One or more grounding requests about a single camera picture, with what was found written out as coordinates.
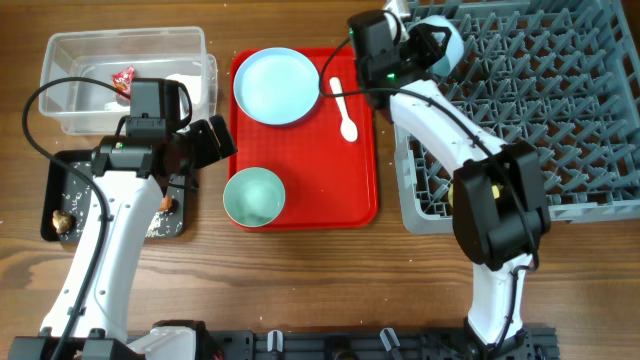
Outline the light blue bowl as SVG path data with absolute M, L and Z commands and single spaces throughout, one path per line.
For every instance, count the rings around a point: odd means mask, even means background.
M 432 24 L 436 26 L 446 26 L 451 30 L 451 38 L 448 43 L 445 55 L 440 55 L 436 61 L 431 61 L 427 69 L 438 76 L 448 76 L 461 61 L 464 53 L 464 41 L 461 34 L 444 16 L 432 15 L 420 20 L 416 26 Z

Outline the brown food scrap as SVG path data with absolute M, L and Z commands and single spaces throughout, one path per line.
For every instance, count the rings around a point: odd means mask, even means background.
M 55 210 L 52 214 L 52 224 L 58 235 L 68 233 L 74 226 L 75 218 L 72 214 Z

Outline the black food waste tray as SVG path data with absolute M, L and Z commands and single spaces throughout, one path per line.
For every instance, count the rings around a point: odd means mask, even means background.
M 41 219 L 41 228 L 40 233 L 41 237 L 48 242 L 60 242 L 63 245 L 76 245 L 77 243 L 70 243 L 65 241 L 60 241 L 58 239 L 58 234 L 56 233 L 54 226 L 52 224 L 52 214 L 50 210 L 53 209 L 54 205 L 58 205 L 58 201 L 55 199 L 55 193 L 61 189 L 62 178 L 64 175 L 69 175 L 67 171 L 58 166 L 55 163 L 51 163 L 48 172 L 46 193 L 43 205 L 42 219 Z M 185 230 L 185 212 L 186 212 L 186 202 L 184 203 L 184 226 L 183 231 Z

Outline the light blue plate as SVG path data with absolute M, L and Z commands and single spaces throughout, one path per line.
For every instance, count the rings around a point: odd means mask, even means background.
M 302 53 L 283 47 L 259 50 L 236 71 L 233 92 L 253 120 L 282 126 L 306 116 L 319 98 L 319 73 Z

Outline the grey dishwasher rack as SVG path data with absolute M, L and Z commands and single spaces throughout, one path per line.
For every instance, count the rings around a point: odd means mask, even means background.
M 437 83 L 477 125 L 533 145 L 550 215 L 639 215 L 639 55 L 618 1 L 412 1 L 453 23 L 461 62 Z

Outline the red snack wrapper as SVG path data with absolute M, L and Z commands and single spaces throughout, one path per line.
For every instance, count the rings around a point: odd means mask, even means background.
M 124 93 L 124 95 L 119 95 L 119 98 L 123 99 L 124 101 L 130 101 L 131 88 L 134 78 L 135 69 L 133 66 L 129 66 L 124 70 L 111 75 L 113 86 Z

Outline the red plastic tray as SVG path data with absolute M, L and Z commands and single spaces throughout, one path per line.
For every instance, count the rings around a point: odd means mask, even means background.
M 240 53 L 231 65 L 231 89 L 241 63 L 259 50 Z M 306 48 L 319 73 L 319 98 L 312 110 L 296 122 L 272 126 L 259 123 L 230 100 L 229 126 L 237 153 L 229 161 L 229 179 L 237 172 L 262 167 L 283 182 L 286 202 L 272 223 L 248 228 L 286 231 L 352 228 L 369 223 L 378 210 L 377 170 L 372 111 L 357 94 L 355 55 L 344 48 Z M 341 115 L 329 85 L 341 81 L 341 96 L 358 129 L 351 143 L 340 133 Z

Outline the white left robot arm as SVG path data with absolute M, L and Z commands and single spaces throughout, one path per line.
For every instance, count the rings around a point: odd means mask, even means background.
M 128 339 L 132 282 L 171 179 L 236 153 L 221 116 L 194 121 L 187 87 L 137 78 L 130 112 L 93 150 L 91 173 L 45 156 L 85 182 L 92 194 L 83 233 L 64 286 L 36 336 L 14 338 L 11 359 L 221 359 L 206 325 L 165 320 Z

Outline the mint green bowl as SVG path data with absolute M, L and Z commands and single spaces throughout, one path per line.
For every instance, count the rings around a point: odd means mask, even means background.
M 223 205 L 230 219 L 248 228 L 266 226 L 284 209 L 286 191 L 281 179 L 262 167 L 250 167 L 234 174 L 223 193 Z

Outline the white napkin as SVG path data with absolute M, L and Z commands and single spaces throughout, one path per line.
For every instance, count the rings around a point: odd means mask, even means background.
M 191 98 L 191 102 L 193 107 L 201 100 L 201 90 L 202 90 L 202 82 L 200 76 L 192 76 L 192 75 L 182 75 L 182 74 L 171 74 L 166 77 L 166 80 L 178 81 L 184 84 L 189 92 L 189 96 Z M 119 103 L 119 99 L 116 101 L 108 102 L 104 105 L 105 111 L 125 111 L 129 109 L 129 105 L 125 99 L 122 99 L 123 104 Z

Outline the white plastic spoon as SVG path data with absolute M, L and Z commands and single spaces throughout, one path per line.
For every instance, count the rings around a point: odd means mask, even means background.
M 341 115 L 340 133 L 346 141 L 353 143 L 358 139 L 358 129 L 355 122 L 349 116 L 344 97 L 341 96 L 343 92 L 341 81 L 338 77 L 332 77 L 329 80 L 329 85 L 332 93 L 335 95 L 334 100 Z

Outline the yellow plastic cup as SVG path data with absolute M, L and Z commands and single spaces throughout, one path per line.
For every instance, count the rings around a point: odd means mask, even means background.
M 492 190 L 492 194 L 493 194 L 493 198 L 494 199 L 498 199 L 500 197 L 500 191 L 503 189 L 502 185 L 499 184 L 494 184 L 491 188 Z M 448 193 L 448 203 L 451 207 L 454 207 L 454 186 L 451 185 L 449 187 Z

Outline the clear plastic bin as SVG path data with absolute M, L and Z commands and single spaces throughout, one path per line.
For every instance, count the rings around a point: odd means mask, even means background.
M 206 50 L 199 27 L 164 27 L 58 33 L 49 39 L 41 83 L 66 77 L 84 77 L 111 84 L 111 75 L 133 66 L 137 78 L 164 78 L 171 74 L 200 76 L 201 100 L 193 107 L 195 120 L 216 113 L 217 63 Z M 86 82 L 55 85 L 39 96 L 42 115 L 59 122 L 69 135 L 107 135 L 129 113 L 105 111 L 119 96 Z

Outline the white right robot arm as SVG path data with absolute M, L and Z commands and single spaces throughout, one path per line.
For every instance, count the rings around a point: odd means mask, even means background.
M 473 350 L 496 358 L 523 341 L 524 277 L 539 267 L 551 219 L 536 149 L 508 143 L 470 120 L 439 90 L 464 41 L 443 16 L 407 25 L 390 9 L 348 21 L 357 81 L 374 108 L 407 131 L 451 177 L 452 226 L 473 264 L 465 320 Z

